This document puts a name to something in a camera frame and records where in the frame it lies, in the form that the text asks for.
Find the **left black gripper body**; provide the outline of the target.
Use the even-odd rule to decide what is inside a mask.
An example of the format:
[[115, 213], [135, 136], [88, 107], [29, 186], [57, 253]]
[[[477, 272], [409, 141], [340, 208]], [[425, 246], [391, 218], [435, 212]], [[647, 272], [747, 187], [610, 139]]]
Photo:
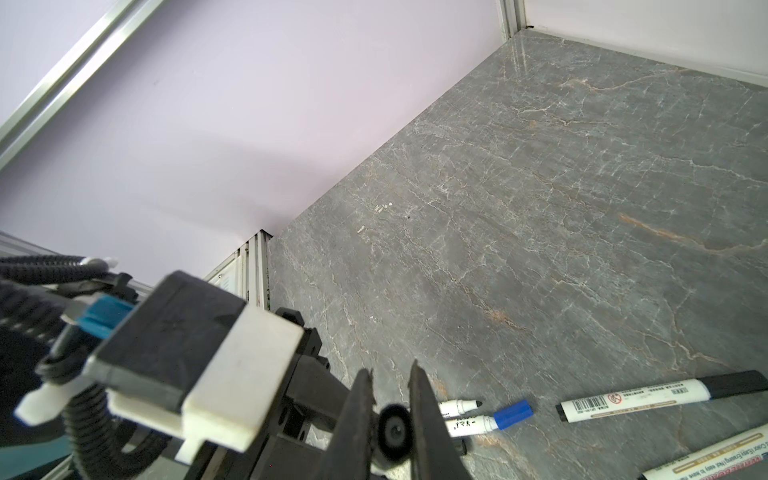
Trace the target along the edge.
[[349, 390], [297, 310], [196, 308], [185, 321], [199, 370], [185, 431], [202, 445], [188, 479], [302, 478], [318, 461], [309, 427], [332, 431]]

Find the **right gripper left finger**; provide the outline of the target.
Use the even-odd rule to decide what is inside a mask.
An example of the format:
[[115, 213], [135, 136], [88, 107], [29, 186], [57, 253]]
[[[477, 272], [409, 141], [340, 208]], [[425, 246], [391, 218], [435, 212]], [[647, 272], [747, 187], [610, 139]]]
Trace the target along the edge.
[[344, 403], [328, 447], [312, 479], [369, 479], [374, 433], [373, 380], [361, 369]]

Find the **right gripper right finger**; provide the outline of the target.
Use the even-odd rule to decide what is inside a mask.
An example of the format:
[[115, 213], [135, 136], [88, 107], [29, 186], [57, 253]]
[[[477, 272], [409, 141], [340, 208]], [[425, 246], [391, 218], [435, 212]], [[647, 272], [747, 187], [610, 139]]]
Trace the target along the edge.
[[413, 431], [411, 478], [470, 480], [439, 411], [429, 378], [417, 361], [411, 366], [408, 385]]

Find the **white marker pen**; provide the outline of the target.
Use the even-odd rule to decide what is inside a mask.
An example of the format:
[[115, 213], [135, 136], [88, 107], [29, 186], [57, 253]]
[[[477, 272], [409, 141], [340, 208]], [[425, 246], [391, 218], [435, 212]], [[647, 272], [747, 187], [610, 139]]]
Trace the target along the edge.
[[767, 425], [750, 429], [665, 465], [639, 479], [720, 479], [767, 460]]
[[766, 390], [767, 377], [749, 370], [568, 400], [555, 409], [562, 422], [577, 423]]
[[483, 405], [480, 400], [446, 400], [438, 403], [440, 413], [445, 419], [461, 417], [479, 409]]

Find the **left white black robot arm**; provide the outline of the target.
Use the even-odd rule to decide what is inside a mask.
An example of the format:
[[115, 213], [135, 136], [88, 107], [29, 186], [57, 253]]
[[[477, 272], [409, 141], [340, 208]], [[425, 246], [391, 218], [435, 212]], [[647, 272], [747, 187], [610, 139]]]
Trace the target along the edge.
[[[155, 431], [171, 438], [184, 435], [181, 404], [193, 383], [212, 370], [211, 360], [241, 311], [207, 314], [200, 309], [186, 313], [142, 314], [129, 316], [124, 325], [127, 339], [121, 345], [131, 358], [141, 357], [154, 368], [167, 367], [179, 375], [181, 385], [174, 387], [158, 373], [149, 377], [155, 397], [159, 398], [161, 414], [169, 415], [155, 426]], [[349, 391], [329, 371], [325, 358], [317, 356], [319, 337], [307, 331], [297, 345], [298, 364], [286, 371], [286, 384], [278, 389], [275, 398], [281, 407], [263, 407], [263, 428], [269, 428], [279, 419], [283, 433], [269, 436], [264, 432], [253, 435], [253, 445], [238, 460], [250, 465], [245, 477], [257, 479], [368, 479], [370, 473], [361, 470], [361, 461], [354, 453], [326, 451], [305, 444], [298, 438], [294, 422], [316, 420], [324, 406], [330, 407], [329, 421], [335, 422]], [[62, 435], [62, 426], [52, 420], [52, 430], [44, 427], [26, 427], [12, 415], [22, 394], [38, 385], [33, 365], [37, 358], [32, 347], [25, 347], [16, 332], [1, 337], [1, 417], [18, 427], [12, 434], [1, 430], [1, 438], [10, 445], [38, 443]]]

